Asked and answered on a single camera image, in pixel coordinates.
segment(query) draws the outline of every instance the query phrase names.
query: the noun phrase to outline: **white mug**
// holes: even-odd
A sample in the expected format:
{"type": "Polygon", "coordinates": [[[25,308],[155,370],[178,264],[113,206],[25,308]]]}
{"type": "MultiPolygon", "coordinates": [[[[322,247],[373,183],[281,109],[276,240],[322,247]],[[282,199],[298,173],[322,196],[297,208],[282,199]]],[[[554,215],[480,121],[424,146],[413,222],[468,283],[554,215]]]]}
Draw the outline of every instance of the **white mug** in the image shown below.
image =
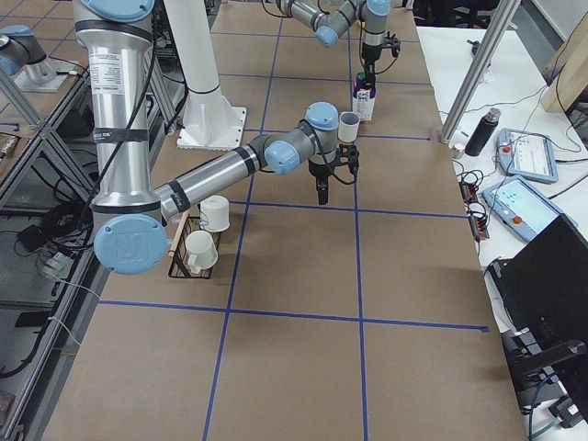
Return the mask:
{"type": "Polygon", "coordinates": [[[343,142],[353,142],[357,138],[357,130],[361,118],[356,112],[341,112],[339,117],[338,138],[343,142]]]}
{"type": "Polygon", "coordinates": [[[229,200],[214,195],[200,202],[200,228],[207,232],[224,232],[229,228],[229,200]]]}
{"type": "Polygon", "coordinates": [[[194,274],[213,267],[219,259],[219,253],[209,232],[191,232],[186,238],[185,245],[188,253],[187,265],[194,274]]]}

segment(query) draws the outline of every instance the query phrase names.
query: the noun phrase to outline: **blue joint cap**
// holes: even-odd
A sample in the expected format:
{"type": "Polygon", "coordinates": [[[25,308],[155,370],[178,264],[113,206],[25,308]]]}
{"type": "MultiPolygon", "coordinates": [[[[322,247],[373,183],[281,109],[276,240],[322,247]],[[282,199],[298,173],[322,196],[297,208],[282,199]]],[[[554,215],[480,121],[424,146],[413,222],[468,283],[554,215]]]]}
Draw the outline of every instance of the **blue joint cap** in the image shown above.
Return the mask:
{"type": "Polygon", "coordinates": [[[339,127],[339,112],[331,103],[320,101],[311,104],[306,109],[304,117],[309,123],[318,130],[337,130],[339,127]]]}
{"type": "Polygon", "coordinates": [[[326,26],[320,26],[316,29],[315,35],[325,48],[330,48],[339,40],[339,35],[326,26]]]}
{"type": "Polygon", "coordinates": [[[94,239],[102,265],[119,274],[140,274],[156,266],[167,249],[164,227],[144,214],[123,214],[105,223],[94,239]]]}
{"type": "Polygon", "coordinates": [[[367,0],[366,4],[374,16],[387,17],[390,13],[390,0],[367,0]]]}
{"type": "Polygon", "coordinates": [[[81,0],[85,7],[106,20],[133,23],[149,16],[155,0],[81,0]]]}
{"type": "Polygon", "coordinates": [[[269,168],[278,175],[287,175],[300,165],[298,150],[286,141],[274,141],[264,151],[269,168]]]}
{"type": "Polygon", "coordinates": [[[20,70],[20,66],[12,60],[0,55],[0,69],[2,69],[6,75],[12,76],[20,70]]]}
{"type": "Polygon", "coordinates": [[[32,37],[33,31],[25,25],[12,25],[0,29],[0,34],[7,37],[32,37]]]}

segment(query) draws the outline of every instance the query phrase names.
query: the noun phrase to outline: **black monitor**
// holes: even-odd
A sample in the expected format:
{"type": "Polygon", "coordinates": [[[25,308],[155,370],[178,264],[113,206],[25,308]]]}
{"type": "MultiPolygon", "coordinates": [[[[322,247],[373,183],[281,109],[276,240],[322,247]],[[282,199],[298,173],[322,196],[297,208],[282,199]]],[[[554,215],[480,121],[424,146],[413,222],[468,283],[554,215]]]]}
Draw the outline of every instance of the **black monitor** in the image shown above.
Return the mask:
{"type": "MultiPolygon", "coordinates": [[[[561,215],[495,279],[518,330],[529,328],[543,350],[578,339],[588,345],[588,243],[561,215]]],[[[588,420],[588,355],[552,366],[588,420]]]]}

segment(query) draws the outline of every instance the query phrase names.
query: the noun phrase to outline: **mug handle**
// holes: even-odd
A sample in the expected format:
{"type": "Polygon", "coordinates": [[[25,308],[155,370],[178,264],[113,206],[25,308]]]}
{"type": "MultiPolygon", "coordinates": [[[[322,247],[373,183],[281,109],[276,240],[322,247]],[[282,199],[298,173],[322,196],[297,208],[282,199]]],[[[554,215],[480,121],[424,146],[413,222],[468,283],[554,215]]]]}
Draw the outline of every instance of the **mug handle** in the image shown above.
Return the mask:
{"type": "Polygon", "coordinates": [[[187,259],[187,265],[190,267],[190,271],[194,274],[197,274],[202,270],[202,268],[196,266],[197,259],[197,254],[191,254],[190,257],[187,259]]]}

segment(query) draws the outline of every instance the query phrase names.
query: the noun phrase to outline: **blue and white device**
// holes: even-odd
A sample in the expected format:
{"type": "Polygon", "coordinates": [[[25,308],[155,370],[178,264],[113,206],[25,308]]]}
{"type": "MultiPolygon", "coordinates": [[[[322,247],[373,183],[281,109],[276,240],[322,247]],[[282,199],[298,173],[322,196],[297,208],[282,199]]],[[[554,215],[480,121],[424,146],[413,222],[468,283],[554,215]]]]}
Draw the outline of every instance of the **blue and white device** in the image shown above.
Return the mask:
{"type": "Polygon", "coordinates": [[[502,129],[497,142],[498,162],[507,175],[520,175],[546,183],[558,182],[558,169],[549,137],[502,129]]]}
{"type": "Polygon", "coordinates": [[[563,211],[531,186],[513,176],[482,193],[488,207],[525,241],[531,242],[563,211]]]}

